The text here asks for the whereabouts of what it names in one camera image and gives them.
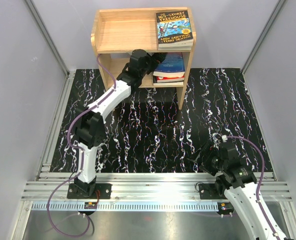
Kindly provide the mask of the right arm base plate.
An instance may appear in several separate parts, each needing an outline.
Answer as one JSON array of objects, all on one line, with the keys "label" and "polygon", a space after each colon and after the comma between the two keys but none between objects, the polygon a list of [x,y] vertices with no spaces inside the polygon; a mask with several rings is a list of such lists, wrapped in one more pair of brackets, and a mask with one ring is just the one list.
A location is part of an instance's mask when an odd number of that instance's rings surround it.
[{"label": "right arm base plate", "polygon": [[201,200],[223,200],[226,197],[219,194],[214,183],[197,182],[194,186]]}]

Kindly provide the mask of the purple 117-storey treehouse book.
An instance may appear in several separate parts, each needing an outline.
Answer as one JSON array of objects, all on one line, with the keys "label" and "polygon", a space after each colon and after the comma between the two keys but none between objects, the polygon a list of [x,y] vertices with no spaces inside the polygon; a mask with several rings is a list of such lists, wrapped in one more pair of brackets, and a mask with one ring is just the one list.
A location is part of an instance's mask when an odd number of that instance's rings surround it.
[{"label": "purple 117-storey treehouse book", "polygon": [[194,44],[193,40],[187,41],[177,41],[177,42],[170,42],[170,43],[159,43],[157,49],[159,51],[190,51]]}]

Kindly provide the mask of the red 13-storey treehouse book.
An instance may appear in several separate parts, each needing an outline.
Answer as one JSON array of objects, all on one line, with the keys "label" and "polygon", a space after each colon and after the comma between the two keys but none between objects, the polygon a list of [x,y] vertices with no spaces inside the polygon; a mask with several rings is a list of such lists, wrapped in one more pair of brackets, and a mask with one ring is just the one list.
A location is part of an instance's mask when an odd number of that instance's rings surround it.
[{"label": "red 13-storey treehouse book", "polygon": [[177,83],[177,82],[183,82],[185,77],[162,77],[162,76],[155,76],[155,82],[156,83]]}]

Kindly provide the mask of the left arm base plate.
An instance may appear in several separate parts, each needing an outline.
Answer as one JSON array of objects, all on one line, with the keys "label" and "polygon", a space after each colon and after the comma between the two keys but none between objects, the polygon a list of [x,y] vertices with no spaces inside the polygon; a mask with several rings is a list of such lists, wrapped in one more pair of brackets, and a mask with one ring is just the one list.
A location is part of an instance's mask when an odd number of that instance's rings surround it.
[{"label": "left arm base plate", "polygon": [[112,193],[112,184],[110,183],[95,183],[88,190],[84,191],[71,183],[68,187],[68,199],[97,199],[109,200]]}]

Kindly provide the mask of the blue sunset cover book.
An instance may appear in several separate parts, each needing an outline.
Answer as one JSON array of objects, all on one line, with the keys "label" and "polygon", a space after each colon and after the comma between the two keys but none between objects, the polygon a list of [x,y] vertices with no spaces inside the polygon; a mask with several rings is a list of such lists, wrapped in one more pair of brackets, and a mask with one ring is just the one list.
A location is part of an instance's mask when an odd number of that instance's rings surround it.
[{"label": "blue sunset cover book", "polygon": [[185,74],[185,63],[182,52],[169,52],[162,63],[153,71],[156,77],[178,78]]}]

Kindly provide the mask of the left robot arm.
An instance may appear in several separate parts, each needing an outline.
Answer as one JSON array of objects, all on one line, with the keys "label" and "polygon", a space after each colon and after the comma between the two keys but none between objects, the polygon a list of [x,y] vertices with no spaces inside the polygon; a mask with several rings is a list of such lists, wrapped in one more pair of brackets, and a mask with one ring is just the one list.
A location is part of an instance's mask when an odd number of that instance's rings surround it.
[{"label": "left robot arm", "polygon": [[77,144],[71,147],[79,153],[78,170],[71,178],[67,193],[69,199],[110,198],[111,194],[104,193],[104,190],[110,191],[111,184],[96,184],[95,169],[98,148],[107,137],[105,120],[119,103],[138,89],[144,76],[153,72],[165,58],[166,53],[150,55],[142,49],[134,50],[122,72],[112,79],[112,87],[95,102],[79,108],[79,114],[67,133],[68,142],[71,135],[76,137]]}]

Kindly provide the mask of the grey-blue dark cover book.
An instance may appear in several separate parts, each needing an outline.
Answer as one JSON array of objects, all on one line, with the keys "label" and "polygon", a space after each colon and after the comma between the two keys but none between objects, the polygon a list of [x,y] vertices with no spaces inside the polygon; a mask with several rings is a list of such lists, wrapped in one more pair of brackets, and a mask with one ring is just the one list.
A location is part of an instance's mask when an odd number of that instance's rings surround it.
[{"label": "grey-blue dark cover book", "polygon": [[153,77],[153,85],[154,86],[170,86],[170,85],[180,85],[182,86],[184,84],[184,81],[182,82],[168,82],[168,83],[157,83],[155,80],[155,76]]}]

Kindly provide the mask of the black 169-storey treehouse book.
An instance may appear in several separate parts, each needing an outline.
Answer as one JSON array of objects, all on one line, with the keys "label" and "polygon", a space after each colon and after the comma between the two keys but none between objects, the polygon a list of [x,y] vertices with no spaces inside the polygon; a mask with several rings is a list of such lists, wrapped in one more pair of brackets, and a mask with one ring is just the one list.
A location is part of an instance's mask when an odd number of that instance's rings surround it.
[{"label": "black 169-storey treehouse book", "polygon": [[194,41],[192,25],[187,10],[156,13],[157,45]]}]

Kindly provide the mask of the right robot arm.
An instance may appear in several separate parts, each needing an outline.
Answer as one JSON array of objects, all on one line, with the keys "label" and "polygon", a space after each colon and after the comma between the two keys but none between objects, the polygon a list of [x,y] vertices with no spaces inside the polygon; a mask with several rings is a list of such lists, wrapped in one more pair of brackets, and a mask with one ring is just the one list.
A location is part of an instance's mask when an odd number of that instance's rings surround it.
[{"label": "right robot arm", "polygon": [[262,181],[242,163],[234,143],[221,142],[218,147],[205,143],[189,160],[216,177],[216,196],[231,203],[251,240],[288,239],[262,197]]}]

